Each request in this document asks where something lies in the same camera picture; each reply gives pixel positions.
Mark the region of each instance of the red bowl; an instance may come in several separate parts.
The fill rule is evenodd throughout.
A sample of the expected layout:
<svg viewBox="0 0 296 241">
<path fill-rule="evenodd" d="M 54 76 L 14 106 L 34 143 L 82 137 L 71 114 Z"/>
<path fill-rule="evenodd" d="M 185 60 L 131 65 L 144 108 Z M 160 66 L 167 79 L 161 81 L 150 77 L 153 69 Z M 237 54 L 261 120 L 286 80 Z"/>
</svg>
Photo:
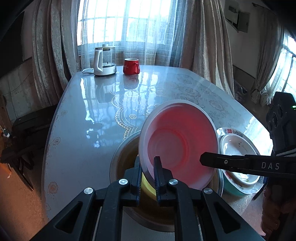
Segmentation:
<svg viewBox="0 0 296 241">
<path fill-rule="evenodd" d="M 215 168 L 202 166 L 200 155 L 219 153 L 216 128 L 207 113 L 192 102 L 171 100 L 147 117 L 139 139 L 139 157 L 147 181 L 154 187 L 153 159 L 189 187 L 202 190 Z"/>
</svg>

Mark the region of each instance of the glossy table surface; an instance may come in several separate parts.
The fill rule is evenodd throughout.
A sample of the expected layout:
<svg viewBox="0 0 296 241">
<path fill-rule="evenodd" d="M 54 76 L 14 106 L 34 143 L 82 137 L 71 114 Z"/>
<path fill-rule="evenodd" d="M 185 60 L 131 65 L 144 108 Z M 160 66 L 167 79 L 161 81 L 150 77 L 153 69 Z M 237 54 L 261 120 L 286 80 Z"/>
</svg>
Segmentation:
<svg viewBox="0 0 296 241">
<path fill-rule="evenodd" d="M 52 219 L 84 188 L 109 185 L 112 156 L 130 135 L 141 130 L 159 104 L 185 99 L 199 105 L 216 129 L 244 133 L 261 155 L 270 155 L 272 140 L 264 126 L 240 103 L 214 84 L 181 68 L 140 66 L 135 76 L 117 73 L 95 77 L 76 73 L 62 96 L 51 125 L 43 162 L 43 201 Z M 244 198 L 237 207 L 244 210 Z M 173 233 L 142 227 L 123 214 L 122 240 L 174 240 Z"/>
</svg>

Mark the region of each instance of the silver screw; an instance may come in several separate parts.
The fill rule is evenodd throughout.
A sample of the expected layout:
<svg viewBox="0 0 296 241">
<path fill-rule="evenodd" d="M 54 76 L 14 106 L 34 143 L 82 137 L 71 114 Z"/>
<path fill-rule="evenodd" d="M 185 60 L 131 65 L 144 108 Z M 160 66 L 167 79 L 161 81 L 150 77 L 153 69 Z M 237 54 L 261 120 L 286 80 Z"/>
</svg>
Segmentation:
<svg viewBox="0 0 296 241">
<path fill-rule="evenodd" d="M 205 188 L 204 193 L 205 194 L 212 194 L 213 190 L 211 188 Z"/>
<path fill-rule="evenodd" d="M 93 189 L 92 188 L 86 188 L 84 189 L 84 193 L 85 194 L 91 194 L 93 192 Z"/>
<path fill-rule="evenodd" d="M 168 183 L 171 184 L 171 185 L 176 185 L 176 184 L 178 184 L 178 180 L 171 179 L 171 180 L 168 181 Z"/>
<path fill-rule="evenodd" d="M 127 184 L 128 183 L 128 180 L 126 180 L 126 179 L 120 179 L 119 180 L 119 184 L 120 185 L 125 185 L 125 184 Z"/>
</svg>

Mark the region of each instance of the brown floor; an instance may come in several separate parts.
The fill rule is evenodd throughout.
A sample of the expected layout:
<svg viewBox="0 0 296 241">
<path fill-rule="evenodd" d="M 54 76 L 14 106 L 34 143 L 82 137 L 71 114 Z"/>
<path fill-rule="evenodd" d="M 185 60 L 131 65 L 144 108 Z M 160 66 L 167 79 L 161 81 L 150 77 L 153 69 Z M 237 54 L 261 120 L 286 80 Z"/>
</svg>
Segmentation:
<svg viewBox="0 0 296 241">
<path fill-rule="evenodd" d="M 243 106 L 248 109 L 264 126 L 268 107 L 261 107 L 246 98 Z M 10 178 L 0 170 L 0 226 L 10 236 L 12 241 L 28 241 L 45 224 L 41 203 L 41 170 L 43 151 L 35 154 L 35 167 L 28 171 L 28 176 L 34 186 L 30 191 L 19 179 L 14 171 Z M 262 214 L 262 195 L 255 201 L 251 201 L 242 217 L 260 234 L 264 235 L 260 228 Z"/>
</svg>

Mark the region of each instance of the mug rim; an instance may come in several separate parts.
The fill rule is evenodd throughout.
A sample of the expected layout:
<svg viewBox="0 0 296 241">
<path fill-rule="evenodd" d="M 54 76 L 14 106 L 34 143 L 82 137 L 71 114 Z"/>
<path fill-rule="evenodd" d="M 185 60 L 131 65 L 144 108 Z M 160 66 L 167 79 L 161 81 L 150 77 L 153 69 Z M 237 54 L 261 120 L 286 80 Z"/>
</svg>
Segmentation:
<svg viewBox="0 0 296 241">
<path fill-rule="evenodd" d="M 139 61 L 137 58 L 125 58 L 125 61 Z"/>
</svg>

